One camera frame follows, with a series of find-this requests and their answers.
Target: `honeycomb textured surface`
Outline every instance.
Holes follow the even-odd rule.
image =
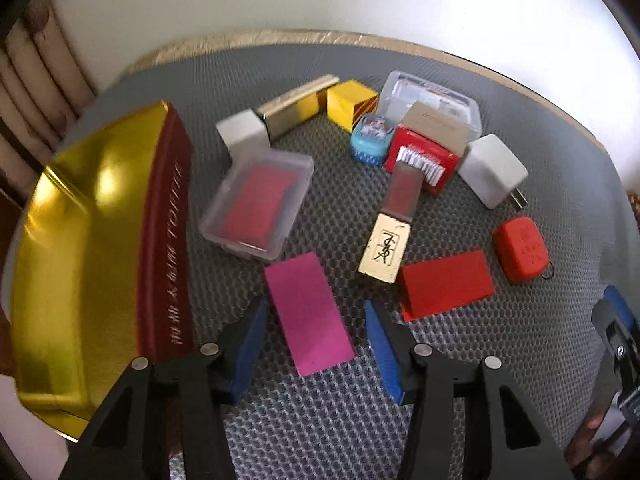
[[[634,293],[638,229],[609,157],[543,105],[460,68],[373,48],[281,45],[229,50],[128,76],[98,97],[65,146],[159,99],[180,113],[194,146],[188,251],[196,341],[216,338],[253,294],[264,292],[263,264],[226,254],[202,238],[198,220],[230,166],[215,123],[257,107],[326,73],[355,78],[380,91],[392,70],[440,83],[478,101],[484,133],[500,137],[529,170],[523,214],[542,233],[555,276],[511,285],[492,248],[492,233],[516,213],[493,211],[455,175],[437,198],[423,193],[405,263],[481,249],[495,282],[488,300],[410,324],[415,336],[449,356],[478,362],[499,356],[565,446],[590,403],[604,346],[590,313],[606,283]],[[411,407],[386,396],[364,325],[372,294],[399,320],[393,291],[372,291],[356,268],[388,182],[382,168],[350,156],[350,136],[317,116],[275,147],[308,153],[316,170],[285,246],[284,258],[320,257],[353,339],[356,358],[298,377],[273,311],[251,388],[225,409],[225,427],[240,479],[393,479]],[[463,403],[455,404],[452,478],[464,445]],[[184,478],[180,457],[172,476]]]

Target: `red box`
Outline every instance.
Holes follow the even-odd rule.
[[[531,218],[516,218],[498,227],[494,246],[502,270],[512,283],[533,280],[549,265],[545,241]]]
[[[405,321],[441,314],[494,294],[494,280],[482,251],[402,266],[398,283]]]
[[[399,124],[396,126],[394,140],[385,162],[388,172],[394,170],[396,160],[402,160],[414,168],[421,169],[425,175],[422,188],[436,195],[442,191],[456,171],[460,157]]]

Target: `magenta rectangular block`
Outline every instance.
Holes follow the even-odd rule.
[[[315,253],[264,269],[298,373],[308,376],[355,357],[334,294]]]

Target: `white cube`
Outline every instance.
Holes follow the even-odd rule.
[[[223,119],[216,123],[216,129],[234,162],[256,148],[270,147],[267,127],[253,110],[244,110]]]
[[[458,174],[482,203],[494,209],[529,175],[527,168],[494,134],[470,142]]]

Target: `clear plastic container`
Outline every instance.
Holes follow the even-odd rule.
[[[468,142],[482,136],[480,108],[473,99],[444,86],[394,70],[380,92],[376,113],[400,123],[416,101],[427,104],[470,127]]]
[[[302,153],[258,150],[234,163],[200,221],[200,233],[225,251],[276,260],[314,172]]]

